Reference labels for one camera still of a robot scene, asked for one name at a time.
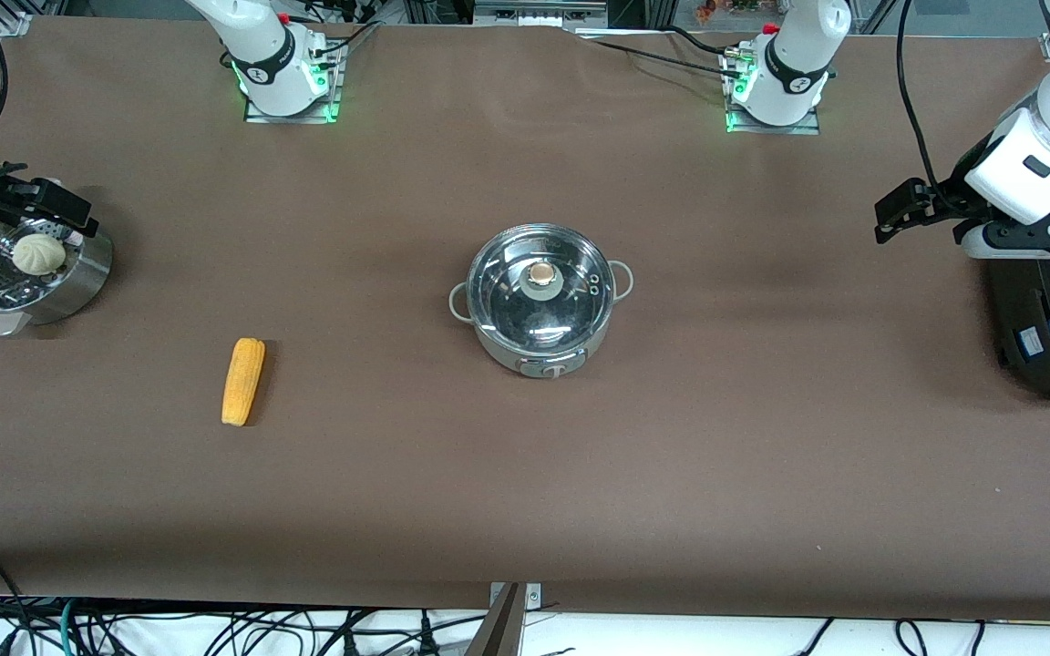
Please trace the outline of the yellow corn cob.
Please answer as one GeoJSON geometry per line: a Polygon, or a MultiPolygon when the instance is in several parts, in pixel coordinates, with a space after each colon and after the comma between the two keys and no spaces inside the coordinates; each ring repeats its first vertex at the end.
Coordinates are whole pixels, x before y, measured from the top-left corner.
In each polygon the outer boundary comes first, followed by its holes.
{"type": "Polygon", "coordinates": [[[245,426],[262,376],[266,345],[262,340],[244,337],[232,348],[228,373],[222,388],[220,422],[226,426],[245,426]]]}

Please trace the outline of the silver steamer pot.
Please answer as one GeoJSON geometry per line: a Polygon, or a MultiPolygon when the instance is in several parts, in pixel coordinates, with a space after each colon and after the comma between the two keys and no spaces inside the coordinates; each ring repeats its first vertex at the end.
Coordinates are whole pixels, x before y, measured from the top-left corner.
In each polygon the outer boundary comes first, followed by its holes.
{"type": "Polygon", "coordinates": [[[30,277],[10,262],[21,229],[0,221],[0,337],[21,333],[27,325],[58,323],[96,298],[105,285],[113,261],[113,242],[104,231],[92,240],[60,240],[67,258],[58,271],[30,277]]]}

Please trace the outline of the white steamed bun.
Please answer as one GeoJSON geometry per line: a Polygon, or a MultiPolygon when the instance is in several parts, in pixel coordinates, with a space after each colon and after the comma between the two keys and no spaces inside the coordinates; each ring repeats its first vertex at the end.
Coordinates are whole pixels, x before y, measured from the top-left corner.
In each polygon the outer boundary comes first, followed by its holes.
{"type": "Polygon", "coordinates": [[[64,244],[45,233],[18,238],[10,253],[12,264],[30,277],[43,277],[58,271],[66,258],[64,244]]]}

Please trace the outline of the grey background box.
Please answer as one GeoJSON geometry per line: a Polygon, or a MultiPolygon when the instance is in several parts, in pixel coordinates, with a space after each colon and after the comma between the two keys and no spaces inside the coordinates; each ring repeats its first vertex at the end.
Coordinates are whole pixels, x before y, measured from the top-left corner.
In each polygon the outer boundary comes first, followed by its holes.
{"type": "Polygon", "coordinates": [[[558,26],[607,29],[607,0],[474,0],[474,26],[558,26]]]}

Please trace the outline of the brown table cover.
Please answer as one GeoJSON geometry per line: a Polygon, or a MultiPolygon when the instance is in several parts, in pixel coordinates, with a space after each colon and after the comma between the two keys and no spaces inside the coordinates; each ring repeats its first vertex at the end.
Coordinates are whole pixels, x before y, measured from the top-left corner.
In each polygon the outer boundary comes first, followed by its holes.
{"type": "Polygon", "coordinates": [[[201,22],[5,52],[0,157],[116,245],[0,339],[22,592],[1050,619],[1050,402],[949,227],[872,237],[920,169],[891,38],[843,43],[816,137],[555,28],[383,26],[324,126],[246,124],[201,22]]]}

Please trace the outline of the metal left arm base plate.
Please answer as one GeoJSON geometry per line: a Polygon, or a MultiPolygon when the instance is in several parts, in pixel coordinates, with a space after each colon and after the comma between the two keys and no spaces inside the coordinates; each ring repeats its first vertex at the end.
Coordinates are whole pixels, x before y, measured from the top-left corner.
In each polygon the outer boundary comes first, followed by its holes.
{"type": "Polygon", "coordinates": [[[817,104],[830,82],[828,70],[780,78],[761,66],[761,54],[746,48],[728,48],[718,63],[732,75],[724,80],[728,132],[817,136],[817,104]]]}

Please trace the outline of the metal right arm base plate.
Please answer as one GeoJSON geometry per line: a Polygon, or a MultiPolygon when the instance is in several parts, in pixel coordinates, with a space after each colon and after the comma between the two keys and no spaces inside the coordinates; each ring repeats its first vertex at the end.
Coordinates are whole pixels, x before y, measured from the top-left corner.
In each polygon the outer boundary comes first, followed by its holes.
{"type": "Polygon", "coordinates": [[[273,64],[237,63],[245,96],[244,121],[251,124],[333,124],[339,115],[346,72],[346,45],[295,50],[273,64]]]}

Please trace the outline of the small metal table bracket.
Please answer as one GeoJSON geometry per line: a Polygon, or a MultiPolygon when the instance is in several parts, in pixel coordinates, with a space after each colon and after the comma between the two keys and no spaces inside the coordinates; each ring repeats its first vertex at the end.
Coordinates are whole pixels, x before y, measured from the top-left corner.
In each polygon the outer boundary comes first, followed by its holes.
{"type": "MultiPolygon", "coordinates": [[[[508,585],[508,581],[492,581],[490,585],[490,599],[489,607],[494,607],[501,593],[501,590],[508,585]]],[[[542,586],[540,581],[525,581],[525,584],[520,584],[522,589],[522,594],[524,594],[525,599],[525,610],[536,611],[541,610],[543,598],[542,598],[542,586]]]]}

